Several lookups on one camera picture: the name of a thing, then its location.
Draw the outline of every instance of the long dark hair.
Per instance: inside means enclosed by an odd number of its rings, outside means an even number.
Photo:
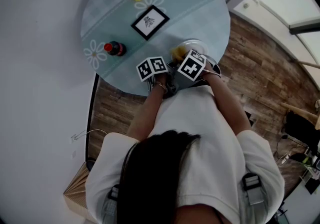
[[[130,149],[121,171],[117,224],[174,222],[184,152],[198,138],[170,130]]]

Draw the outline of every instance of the framed picture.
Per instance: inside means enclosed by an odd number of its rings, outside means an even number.
[[[169,17],[152,5],[131,26],[147,41],[168,20]]]

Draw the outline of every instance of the wooden stick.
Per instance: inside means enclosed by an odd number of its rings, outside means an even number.
[[[298,64],[301,64],[301,65],[311,66],[311,67],[320,69],[320,65],[317,65],[317,64],[311,64],[311,63],[303,62],[303,61],[299,61],[299,60],[296,60],[295,62]]]
[[[320,130],[320,115],[319,115],[318,120],[316,122],[317,123],[316,123],[315,129]]]
[[[315,129],[319,130],[320,129],[320,116],[317,116],[315,114],[311,114],[306,110],[300,109],[298,107],[288,105],[286,103],[281,103],[282,106],[288,108],[289,110],[294,111],[296,114],[304,117],[305,119],[309,120],[311,123],[315,125]]]

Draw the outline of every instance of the red bottle cap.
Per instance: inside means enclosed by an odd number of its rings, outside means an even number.
[[[111,43],[105,44],[104,45],[104,50],[110,52],[112,50],[112,44]]]

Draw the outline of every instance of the hand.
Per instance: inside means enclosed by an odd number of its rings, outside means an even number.
[[[162,73],[162,74],[156,74],[155,75],[155,81],[156,82],[160,82],[163,85],[166,85],[166,81],[167,81],[167,74],[166,73]]]

